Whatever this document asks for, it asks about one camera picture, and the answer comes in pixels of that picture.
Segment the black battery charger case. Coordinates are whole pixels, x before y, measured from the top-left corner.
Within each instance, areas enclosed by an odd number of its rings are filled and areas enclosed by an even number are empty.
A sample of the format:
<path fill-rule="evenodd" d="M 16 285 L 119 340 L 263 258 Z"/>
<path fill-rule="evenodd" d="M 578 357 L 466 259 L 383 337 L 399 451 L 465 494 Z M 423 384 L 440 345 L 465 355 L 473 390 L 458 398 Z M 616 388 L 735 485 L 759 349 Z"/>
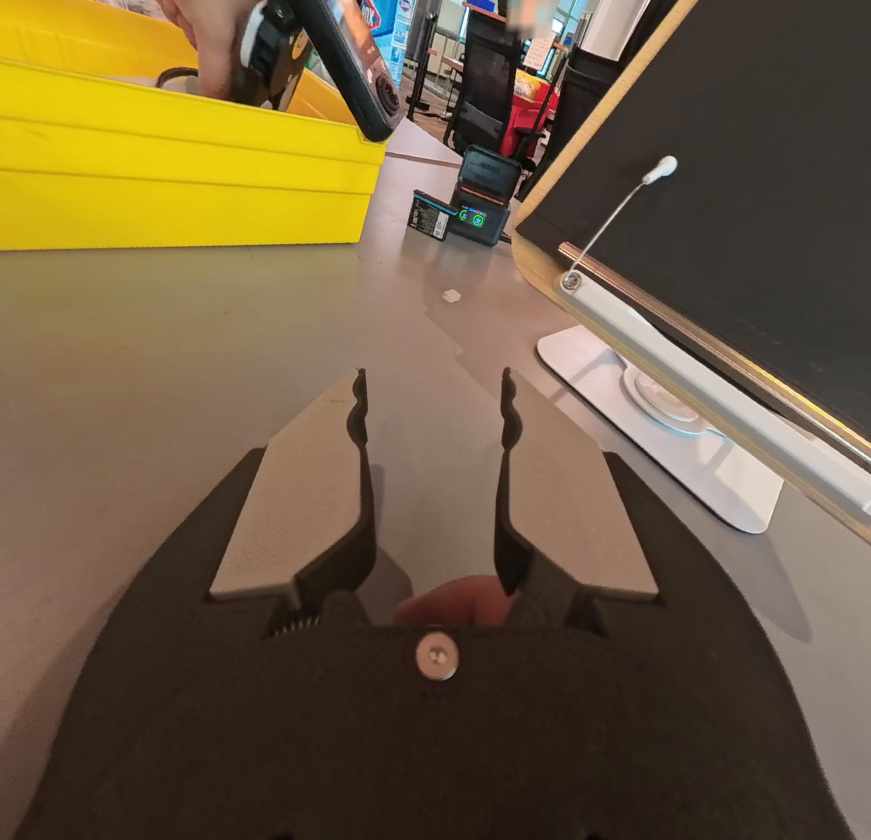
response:
<path fill-rule="evenodd" d="M 504 235 L 511 202 L 523 172 L 520 162 L 472 145 L 464 156 L 451 198 L 454 234 L 495 247 Z"/>

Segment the black office chair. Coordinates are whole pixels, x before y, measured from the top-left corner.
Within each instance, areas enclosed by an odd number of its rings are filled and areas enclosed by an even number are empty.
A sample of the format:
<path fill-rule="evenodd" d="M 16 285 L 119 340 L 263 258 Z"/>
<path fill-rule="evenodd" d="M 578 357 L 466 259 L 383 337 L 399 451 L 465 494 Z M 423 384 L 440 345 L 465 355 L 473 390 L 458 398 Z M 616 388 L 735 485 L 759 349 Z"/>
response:
<path fill-rule="evenodd" d="M 540 160 L 544 171 L 603 99 L 621 73 L 618 61 L 584 49 L 570 53 L 563 71 L 560 98 L 550 139 Z"/>
<path fill-rule="evenodd" d="M 500 152 L 512 114 L 523 39 L 499 15 L 471 8 L 463 75 L 443 143 L 464 155 L 477 145 Z"/>

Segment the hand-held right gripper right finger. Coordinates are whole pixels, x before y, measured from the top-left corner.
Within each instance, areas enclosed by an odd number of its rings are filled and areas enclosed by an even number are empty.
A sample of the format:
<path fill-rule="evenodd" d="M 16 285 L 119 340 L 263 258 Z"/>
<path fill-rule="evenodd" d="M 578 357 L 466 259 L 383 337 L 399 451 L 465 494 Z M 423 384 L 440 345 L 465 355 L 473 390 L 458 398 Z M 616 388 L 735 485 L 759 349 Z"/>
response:
<path fill-rule="evenodd" d="M 500 411 L 494 563 L 505 593 L 655 600 L 659 588 L 599 444 L 510 367 Z"/>

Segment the white stand base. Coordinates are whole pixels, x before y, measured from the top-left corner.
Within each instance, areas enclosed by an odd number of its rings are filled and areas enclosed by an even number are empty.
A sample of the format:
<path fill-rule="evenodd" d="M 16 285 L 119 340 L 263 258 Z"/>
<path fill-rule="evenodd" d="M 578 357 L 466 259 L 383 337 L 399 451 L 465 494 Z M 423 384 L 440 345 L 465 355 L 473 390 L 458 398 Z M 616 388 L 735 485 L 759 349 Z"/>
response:
<path fill-rule="evenodd" d="M 762 534 L 783 479 L 582 326 L 539 340 L 542 362 L 733 529 Z"/>

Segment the yellow plastic bin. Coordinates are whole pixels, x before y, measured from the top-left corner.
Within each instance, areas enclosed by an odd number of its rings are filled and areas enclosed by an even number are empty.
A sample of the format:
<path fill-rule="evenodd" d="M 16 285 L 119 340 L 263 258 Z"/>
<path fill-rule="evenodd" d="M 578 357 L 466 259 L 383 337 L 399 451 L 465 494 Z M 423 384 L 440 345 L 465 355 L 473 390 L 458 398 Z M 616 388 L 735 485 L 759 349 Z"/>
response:
<path fill-rule="evenodd" d="M 288 113 L 154 86 L 181 30 L 1 0 L 2 250 L 353 244 L 385 158 L 306 73 Z"/>

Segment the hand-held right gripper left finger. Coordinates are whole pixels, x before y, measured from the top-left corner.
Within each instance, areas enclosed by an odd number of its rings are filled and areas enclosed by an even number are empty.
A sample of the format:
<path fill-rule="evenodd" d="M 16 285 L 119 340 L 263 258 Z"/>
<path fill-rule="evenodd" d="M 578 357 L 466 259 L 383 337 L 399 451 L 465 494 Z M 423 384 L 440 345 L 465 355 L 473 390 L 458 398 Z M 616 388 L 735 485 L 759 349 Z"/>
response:
<path fill-rule="evenodd" d="M 321 613 L 352 593 L 376 562 L 367 455 L 367 377 L 356 369 L 322 392 L 268 442 L 209 595 L 279 597 Z"/>

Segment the black battery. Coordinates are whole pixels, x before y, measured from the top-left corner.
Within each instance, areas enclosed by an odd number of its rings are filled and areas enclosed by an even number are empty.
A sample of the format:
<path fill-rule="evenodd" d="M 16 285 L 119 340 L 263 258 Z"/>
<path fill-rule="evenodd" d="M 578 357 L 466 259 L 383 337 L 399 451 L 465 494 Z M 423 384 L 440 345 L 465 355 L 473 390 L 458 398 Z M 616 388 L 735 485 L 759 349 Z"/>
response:
<path fill-rule="evenodd" d="M 443 243 L 458 214 L 459 209 L 455 205 L 423 190 L 414 190 L 407 226 Z"/>

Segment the disinfectant wipes canister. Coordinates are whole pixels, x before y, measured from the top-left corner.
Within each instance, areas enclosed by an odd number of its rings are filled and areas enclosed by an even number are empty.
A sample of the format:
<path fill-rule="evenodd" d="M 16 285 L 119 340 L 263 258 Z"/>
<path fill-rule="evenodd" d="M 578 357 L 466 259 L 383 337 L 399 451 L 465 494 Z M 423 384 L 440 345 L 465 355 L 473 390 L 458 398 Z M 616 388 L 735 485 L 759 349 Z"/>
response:
<path fill-rule="evenodd" d="M 414 7 L 415 0 L 362 0 L 362 14 L 397 88 L 401 84 Z"/>

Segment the black board book stand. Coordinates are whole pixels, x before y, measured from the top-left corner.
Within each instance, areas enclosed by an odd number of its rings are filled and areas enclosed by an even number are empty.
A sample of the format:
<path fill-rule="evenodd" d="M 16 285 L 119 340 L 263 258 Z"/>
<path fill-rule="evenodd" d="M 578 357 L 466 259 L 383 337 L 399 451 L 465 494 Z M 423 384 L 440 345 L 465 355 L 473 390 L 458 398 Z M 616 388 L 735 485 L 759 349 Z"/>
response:
<path fill-rule="evenodd" d="M 869 0 L 680 0 L 517 216 L 526 281 L 869 541 Z M 582 284 L 558 282 L 592 247 Z"/>

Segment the red cloth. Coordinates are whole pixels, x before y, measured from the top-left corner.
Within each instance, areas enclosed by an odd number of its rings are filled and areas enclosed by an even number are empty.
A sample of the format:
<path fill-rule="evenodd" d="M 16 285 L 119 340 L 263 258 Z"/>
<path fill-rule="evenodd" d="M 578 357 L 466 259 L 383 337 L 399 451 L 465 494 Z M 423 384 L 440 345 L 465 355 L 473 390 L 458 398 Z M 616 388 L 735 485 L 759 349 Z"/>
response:
<path fill-rule="evenodd" d="M 556 113 L 558 102 L 559 92 L 550 93 L 550 83 L 523 68 L 517 69 L 502 155 L 515 154 L 521 139 L 527 135 L 524 130 L 542 130 L 548 116 Z"/>

